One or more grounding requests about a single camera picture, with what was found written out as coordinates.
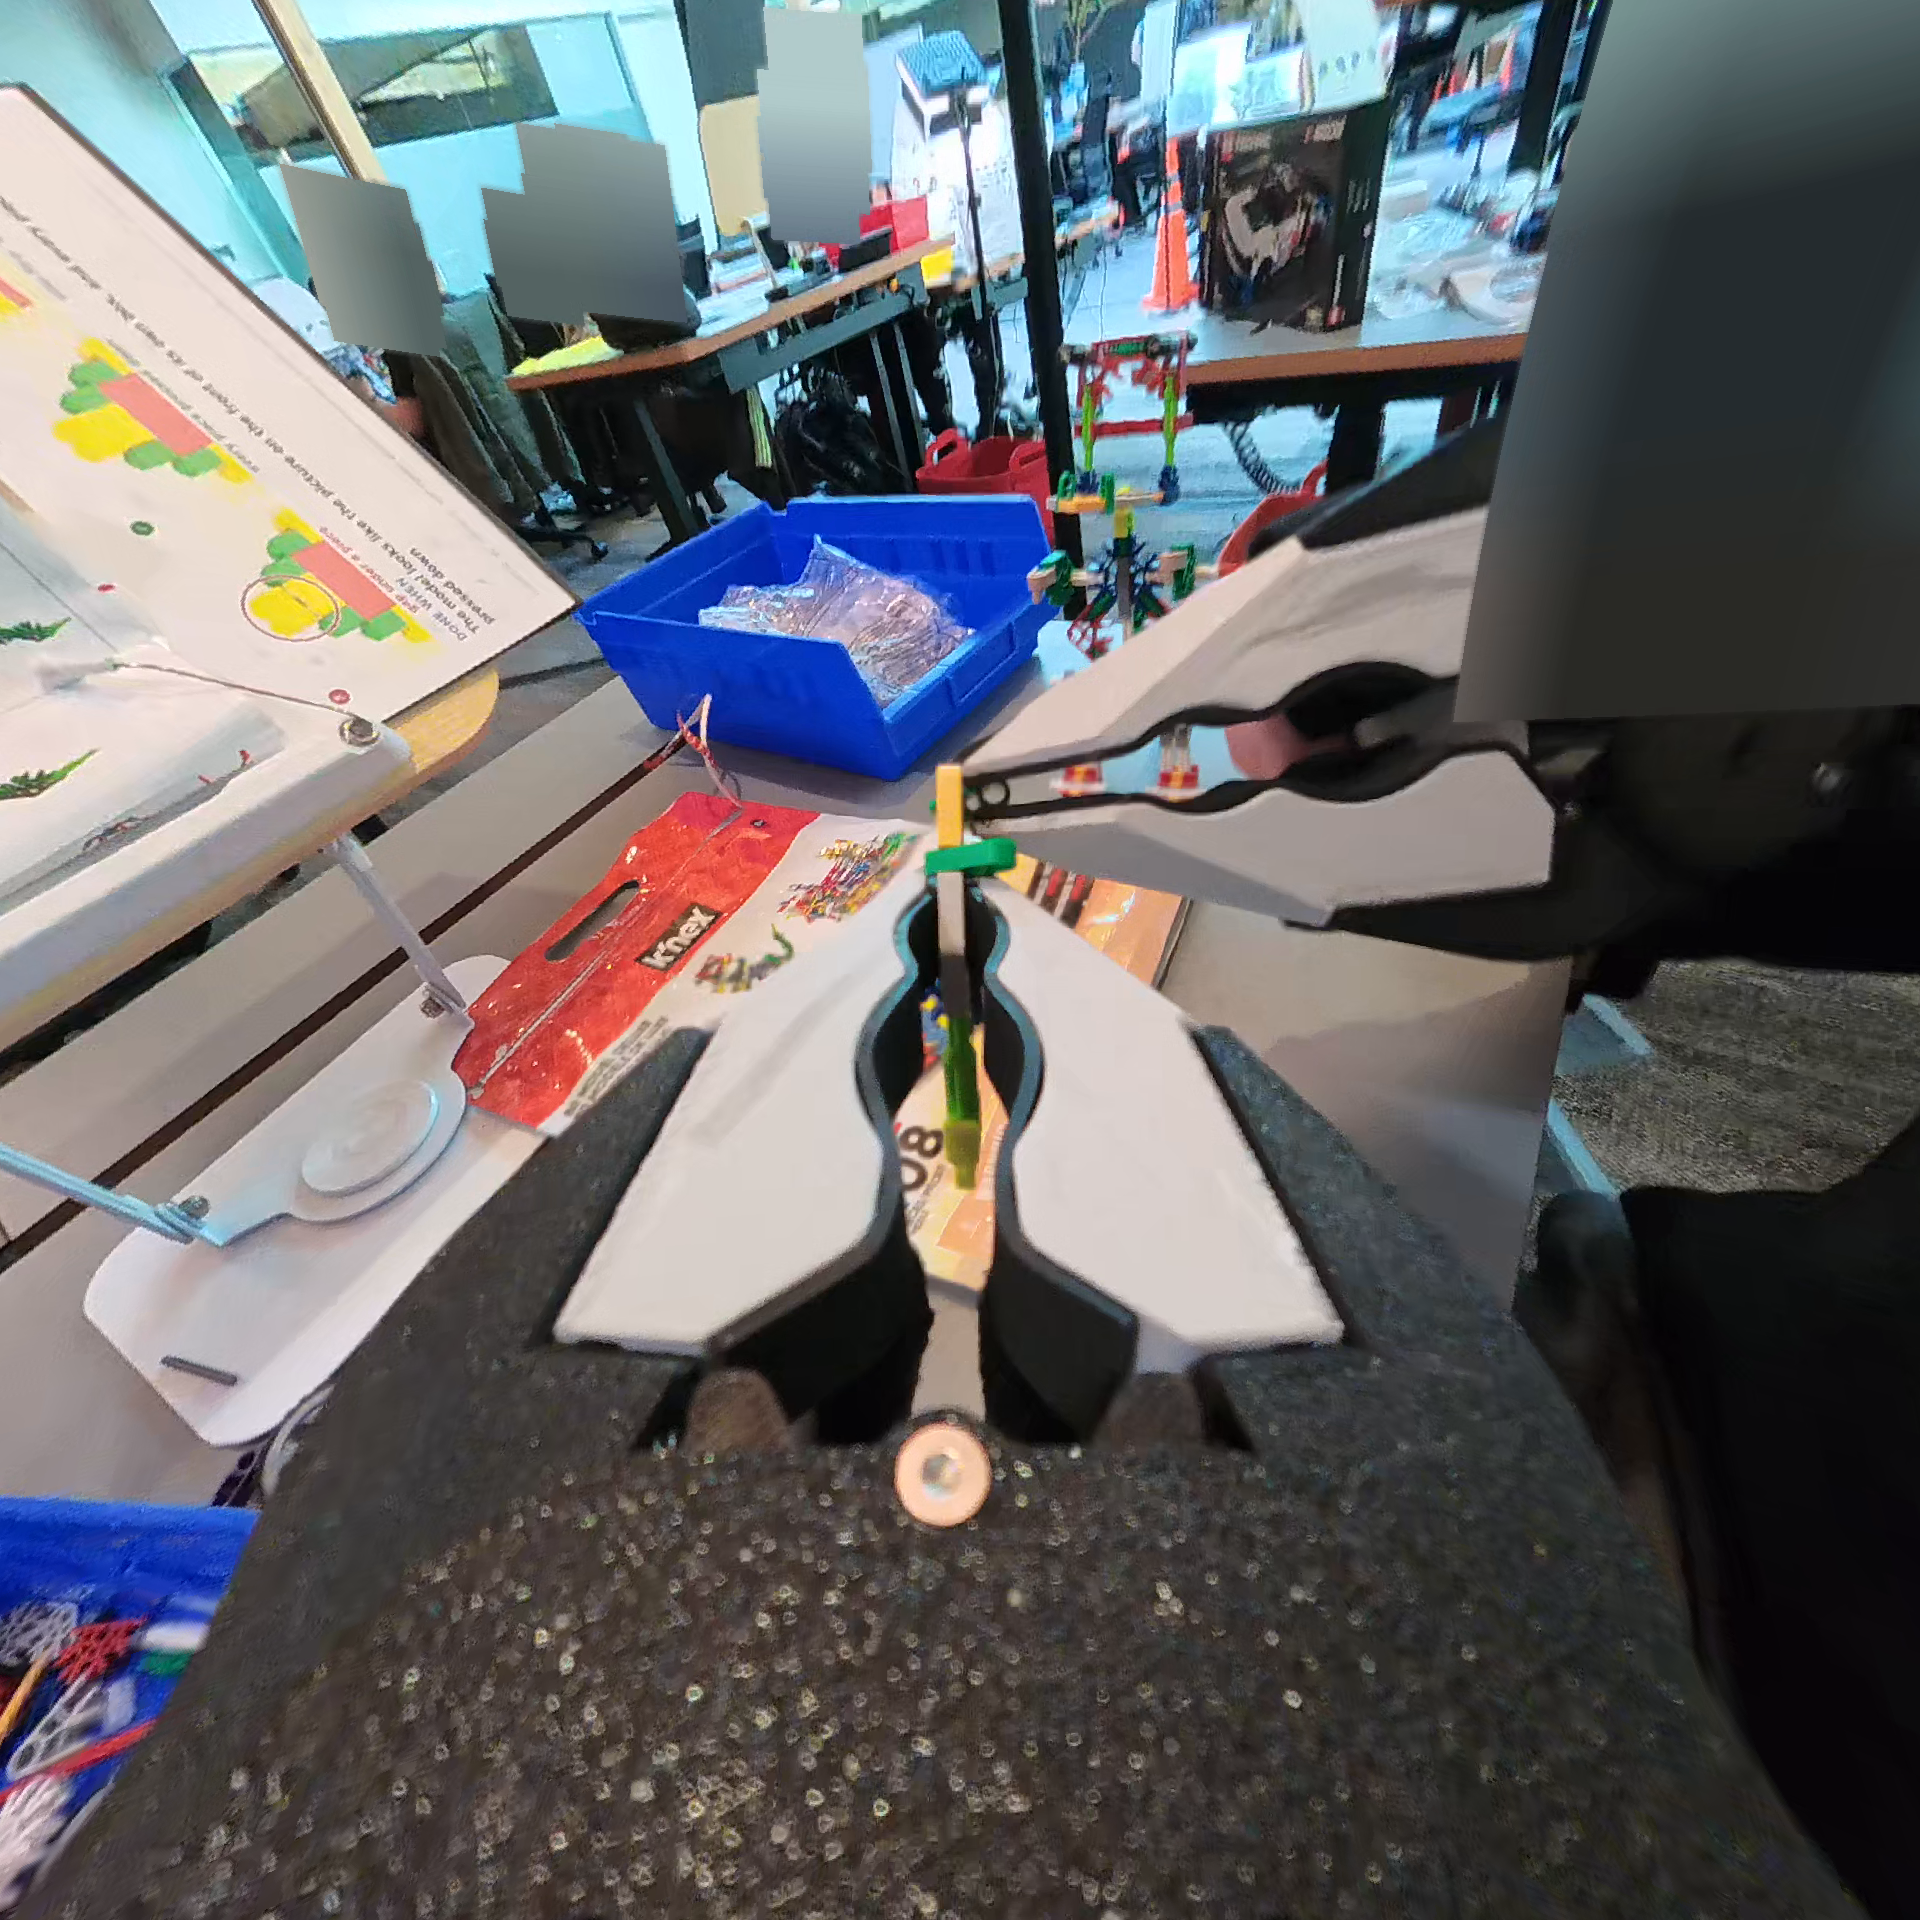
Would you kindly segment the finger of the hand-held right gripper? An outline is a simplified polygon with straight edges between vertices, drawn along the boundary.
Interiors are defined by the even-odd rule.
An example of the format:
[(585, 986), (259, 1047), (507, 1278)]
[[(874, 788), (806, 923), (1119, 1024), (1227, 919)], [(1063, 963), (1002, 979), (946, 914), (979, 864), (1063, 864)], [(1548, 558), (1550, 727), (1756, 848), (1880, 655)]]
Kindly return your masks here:
[(1292, 536), (1043, 691), (964, 756), (970, 782), (1129, 751), (1171, 725), (1257, 718), (1338, 669), (1459, 675), (1488, 510), (1345, 543)]
[(1546, 791), (1507, 748), (1414, 754), (1406, 771), (1371, 775), (1314, 760), (1185, 799), (1067, 798), (1039, 771), (970, 772), (967, 815), (1047, 866), (1304, 927), (1354, 908), (1537, 890), (1550, 878), (1556, 827)]

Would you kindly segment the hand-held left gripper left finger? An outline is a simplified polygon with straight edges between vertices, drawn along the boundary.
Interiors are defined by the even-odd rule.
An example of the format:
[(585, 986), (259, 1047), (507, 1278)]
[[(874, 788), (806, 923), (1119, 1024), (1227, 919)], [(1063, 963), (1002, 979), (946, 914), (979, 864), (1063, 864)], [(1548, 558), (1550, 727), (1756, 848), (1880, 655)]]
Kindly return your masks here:
[(876, 902), (718, 1026), (558, 1311), (556, 1340), (718, 1354), (881, 1248), (922, 1072), (904, 923)]

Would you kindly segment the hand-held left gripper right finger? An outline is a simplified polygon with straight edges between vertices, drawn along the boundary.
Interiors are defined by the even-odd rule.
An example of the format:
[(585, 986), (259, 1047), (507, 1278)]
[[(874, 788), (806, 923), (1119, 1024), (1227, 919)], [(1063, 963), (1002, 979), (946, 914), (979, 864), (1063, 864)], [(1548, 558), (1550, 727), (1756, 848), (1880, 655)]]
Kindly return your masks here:
[(980, 963), (1007, 1122), (980, 1326), (1019, 1374), (1183, 1374), (1346, 1335), (1199, 1031), (1010, 885)]

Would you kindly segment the lime and gray toy assembly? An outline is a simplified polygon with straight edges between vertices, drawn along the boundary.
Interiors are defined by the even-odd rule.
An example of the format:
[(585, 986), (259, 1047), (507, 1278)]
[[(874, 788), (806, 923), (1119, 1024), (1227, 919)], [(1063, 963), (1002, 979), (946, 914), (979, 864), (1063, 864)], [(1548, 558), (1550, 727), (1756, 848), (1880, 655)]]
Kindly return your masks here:
[(935, 851), (927, 858), (935, 902), (944, 1039), (944, 1151), (960, 1190), (976, 1189), (980, 1098), (975, 1044), (975, 976), (970, 967), (970, 878), (959, 864), (967, 845), (962, 771), (937, 768), (932, 784)]

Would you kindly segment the blue plastic bin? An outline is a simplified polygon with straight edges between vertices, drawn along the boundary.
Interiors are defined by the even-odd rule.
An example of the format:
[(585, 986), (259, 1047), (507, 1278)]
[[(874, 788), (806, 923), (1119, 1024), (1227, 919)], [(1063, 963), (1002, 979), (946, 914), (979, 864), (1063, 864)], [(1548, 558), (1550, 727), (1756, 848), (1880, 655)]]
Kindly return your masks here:
[[(970, 637), (889, 706), (823, 639), (702, 623), (732, 588), (798, 581), (812, 547), (927, 590)], [(1050, 550), (1040, 504), (1009, 495), (814, 495), (755, 504), (579, 605), (579, 619), (647, 718), (668, 730), (712, 696), (712, 739), (898, 782), (1018, 680), (1046, 607), (1027, 575)]]
[(254, 1524), (244, 1507), (7, 1496), (2, 1620), (34, 1598), (137, 1606), (187, 1598), (216, 1615)]

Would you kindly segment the pile of toy construction pieces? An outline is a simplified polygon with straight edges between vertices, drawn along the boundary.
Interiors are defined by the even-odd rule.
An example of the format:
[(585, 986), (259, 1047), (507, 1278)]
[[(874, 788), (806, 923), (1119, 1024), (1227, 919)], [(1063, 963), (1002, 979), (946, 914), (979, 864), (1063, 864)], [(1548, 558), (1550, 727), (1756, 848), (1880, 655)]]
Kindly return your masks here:
[(34, 1598), (2, 1620), (2, 1909), (90, 1821), (208, 1638), (200, 1599)]

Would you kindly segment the colourful toy construction model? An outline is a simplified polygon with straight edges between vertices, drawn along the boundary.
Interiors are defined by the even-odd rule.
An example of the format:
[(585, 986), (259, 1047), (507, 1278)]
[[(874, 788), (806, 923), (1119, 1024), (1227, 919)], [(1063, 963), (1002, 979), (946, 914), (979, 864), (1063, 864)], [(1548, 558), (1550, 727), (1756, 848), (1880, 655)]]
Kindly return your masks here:
[[(1138, 514), (1183, 498), (1177, 466), (1180, 437), (1191, 424), (1185, 410), (1185, 379), (1196, 336), (1177, 332), (1136, 332), (1110, 341), (1063, 347), (1073, 373), (1073, 464), (1060, 471), (1047, 500), (1057, 522), (1107, 522), (1110, 542), (1090, 562), (1073, 562), (1057, 549), (1027, 575), (1039, 604), (1067, 607), (1070, 639), (1086, 661), (1105, 659), (1114, 647), (1164, 618), (1199, 584), (1191, 543), (1148, 549), (1138, 534)], [(1097, 461), (1097, 446), (1110, 438), (1155, 437), (1161, 466), (1155, 487), (1129, 487)]]

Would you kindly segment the printed plastic toy bag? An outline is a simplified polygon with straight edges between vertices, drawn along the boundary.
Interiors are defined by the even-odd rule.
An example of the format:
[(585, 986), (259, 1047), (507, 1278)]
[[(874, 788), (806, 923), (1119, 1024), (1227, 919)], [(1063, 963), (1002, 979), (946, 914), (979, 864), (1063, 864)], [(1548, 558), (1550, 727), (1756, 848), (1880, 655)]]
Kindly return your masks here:
[[(922, 876), (928, 827), (688, 791), (635, 831), (604, 880), (471, 1005), (455, 1069), (470, 1102), (547, 1136), (585, 1112), (668, 1034), (714, 1028), (796, 959), (832, 944), (898, 874)], [(1031, 902), (1159, 987), (1190, 901), (1094, 880), (1028, 855), (1007, 876)], [(898, 1111), (910, 1239), (944, 1291), (979, 1293), (993, 1259), (1003, 1111), (980, 1075), (976, 1187), (944, 1148), (946, 1013), (919, 997), (923, 1075)]]

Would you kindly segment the red basket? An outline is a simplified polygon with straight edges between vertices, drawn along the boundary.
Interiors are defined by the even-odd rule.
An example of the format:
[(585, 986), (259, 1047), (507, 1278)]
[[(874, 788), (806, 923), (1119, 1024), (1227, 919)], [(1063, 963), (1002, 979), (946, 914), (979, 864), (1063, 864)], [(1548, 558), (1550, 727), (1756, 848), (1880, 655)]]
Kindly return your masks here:
[(1043, 507), (1052, 500), (1050, 456), (1040, 438), (995, 434), (970, 438), (950, 427), (927, 446), (918, 469), (918, 490), (927, 495), (1031, 495)]

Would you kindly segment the orange striped cone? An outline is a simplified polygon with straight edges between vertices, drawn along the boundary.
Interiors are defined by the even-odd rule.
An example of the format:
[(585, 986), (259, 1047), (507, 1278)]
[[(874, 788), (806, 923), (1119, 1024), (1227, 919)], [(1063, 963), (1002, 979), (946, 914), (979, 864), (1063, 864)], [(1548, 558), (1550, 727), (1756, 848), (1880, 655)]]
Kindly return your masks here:
[(1164, 141), (1164, 188), (1159, 197), (1159, 226), (1155, 269), (1140, 311), (1146, 316), (1177, 316), (1199, 306), (1201, 291), (1194, 277), (1190, 222), (1185, 211), (1185, 162), (1183, 141), (1168, 134)]

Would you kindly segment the black printed box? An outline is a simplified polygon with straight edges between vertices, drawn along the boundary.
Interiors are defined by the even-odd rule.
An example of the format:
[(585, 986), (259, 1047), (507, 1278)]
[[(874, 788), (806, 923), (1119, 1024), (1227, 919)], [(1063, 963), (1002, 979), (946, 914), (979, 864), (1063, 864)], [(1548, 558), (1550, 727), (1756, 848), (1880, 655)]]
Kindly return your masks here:
[(1264, 119), (1212, 133), (1202, 166), (1202, 303), (1259, 328), (1361, 325), (1390, 109)]

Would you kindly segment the clear plastic bag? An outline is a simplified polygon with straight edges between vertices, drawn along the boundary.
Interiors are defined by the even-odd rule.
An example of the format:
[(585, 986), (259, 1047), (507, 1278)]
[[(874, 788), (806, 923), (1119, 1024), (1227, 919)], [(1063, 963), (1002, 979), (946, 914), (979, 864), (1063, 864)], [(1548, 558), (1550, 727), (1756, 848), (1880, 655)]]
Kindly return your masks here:
[(831, 645), (849, 655), (882, 710), (975, 637), (942, 597), (819, 536), (793, 582), (732, 584), (699, 612), (699, 623)]

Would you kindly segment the black steel pole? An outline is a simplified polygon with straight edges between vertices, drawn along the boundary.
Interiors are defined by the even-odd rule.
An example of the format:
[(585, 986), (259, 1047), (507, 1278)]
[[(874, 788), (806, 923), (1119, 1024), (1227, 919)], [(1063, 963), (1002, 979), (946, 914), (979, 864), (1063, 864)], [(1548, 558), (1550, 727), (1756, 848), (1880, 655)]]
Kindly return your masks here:
[(1016, 184), (1022, 211), (1028, 359), (1040, 403), (1047, 479), (1057, 485), (1073, 464), (1073, 410), (1063, 362), (1066, 316), (1050, 191), (1050, 124), (1040, 77), (1035, 7), (1031, 2), (998, 2), (998, 19)]

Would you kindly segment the light blue stand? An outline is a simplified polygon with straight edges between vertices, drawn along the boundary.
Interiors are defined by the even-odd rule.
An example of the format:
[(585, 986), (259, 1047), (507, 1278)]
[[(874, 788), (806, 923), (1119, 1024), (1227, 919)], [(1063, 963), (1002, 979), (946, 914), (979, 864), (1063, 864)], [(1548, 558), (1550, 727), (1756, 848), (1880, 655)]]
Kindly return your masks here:
[(179, 1244), (226, 1248), (280, 1218), (330, 1226), (406, 1194), (460, 1134), (470, 1095), (455, 1059), (474, 1028), (465, 991), (388, 894), (353, 831), (328, 845), (424, 980), (398, 1007), (292, 1092), (191, 1190), (154, 1204), (50, 1160), (2, 1150), (26, 1184)]

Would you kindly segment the white board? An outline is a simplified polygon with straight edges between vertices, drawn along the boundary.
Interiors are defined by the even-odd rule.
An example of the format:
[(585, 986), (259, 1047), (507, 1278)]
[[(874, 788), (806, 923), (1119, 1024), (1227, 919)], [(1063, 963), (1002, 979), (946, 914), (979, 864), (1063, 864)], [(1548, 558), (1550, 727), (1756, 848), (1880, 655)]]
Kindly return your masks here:
[(338, 1372), (542, 1142), (467, 1102), (449, 1151), (362, 1216), (280, 1218), (226, 1248), (134, 1231), (90, 1285), (87, 1318), (200, 1440), (260, 1437)]

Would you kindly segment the light wooden easel board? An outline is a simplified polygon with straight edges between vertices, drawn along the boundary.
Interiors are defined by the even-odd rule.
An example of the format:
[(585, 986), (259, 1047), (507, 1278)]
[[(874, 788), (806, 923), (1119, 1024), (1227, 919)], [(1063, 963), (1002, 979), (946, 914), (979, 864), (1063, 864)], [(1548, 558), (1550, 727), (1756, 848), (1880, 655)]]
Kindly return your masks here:
[(308, 710), (284, 751), (212, 799), (9, 904), (2, 1044), (65, 1016), (276, 874), (412, 795), (486, 733), (496, 692), (498, 671), (482, 664), (363, 746), (345, 743), (344, 718)]

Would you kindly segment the brown background table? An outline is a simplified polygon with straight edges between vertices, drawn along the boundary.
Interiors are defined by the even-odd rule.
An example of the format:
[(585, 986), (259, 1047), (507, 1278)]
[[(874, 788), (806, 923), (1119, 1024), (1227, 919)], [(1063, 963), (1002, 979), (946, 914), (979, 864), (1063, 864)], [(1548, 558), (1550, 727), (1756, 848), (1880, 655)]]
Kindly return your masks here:
[(696, 367), (714, 367), (728, 392), (746, 392), (836, 347), (865, 343), (881, 378), (882, 421), (904, 471), (904, 487), (915, 491), (927, 437), (902, 317), (927, 306), (922, 261), (950, 244), (950, 235), (935, 234), (851, 272), (835, 272), (798, 294), (764, 302), (744, 319), (706, 322), (692, 336), (640, 352), (615, 352), (601, 339), (590, 339), (579, 349), (567, 347), (518, 365), (507, 384), (514, 392), (585, 398), (634, 415), (668, 543), (683, 543), (710, 531), (710, 517), (688, 500), (675, 456), (662, 438), (651, 400), (664, 384)]

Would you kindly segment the white document holder plate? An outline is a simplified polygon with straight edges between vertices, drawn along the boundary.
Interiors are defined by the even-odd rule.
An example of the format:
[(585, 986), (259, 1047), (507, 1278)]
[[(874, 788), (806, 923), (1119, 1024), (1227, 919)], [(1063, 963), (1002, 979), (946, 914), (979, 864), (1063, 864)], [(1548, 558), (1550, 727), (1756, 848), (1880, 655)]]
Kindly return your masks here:
[(410, 766), (393, 727), (219, 678), (161, 639), (9, 645), (4, 1015)]

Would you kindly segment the white paper sign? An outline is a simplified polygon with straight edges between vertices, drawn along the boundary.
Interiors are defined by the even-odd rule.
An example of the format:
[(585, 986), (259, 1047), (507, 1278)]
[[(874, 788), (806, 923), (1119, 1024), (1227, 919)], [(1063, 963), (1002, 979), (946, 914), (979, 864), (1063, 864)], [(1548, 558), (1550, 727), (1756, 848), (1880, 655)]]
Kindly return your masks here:
[(4, 502), (187, 664), (388, 720), (564, 582), (26, 87), (2, 95)]

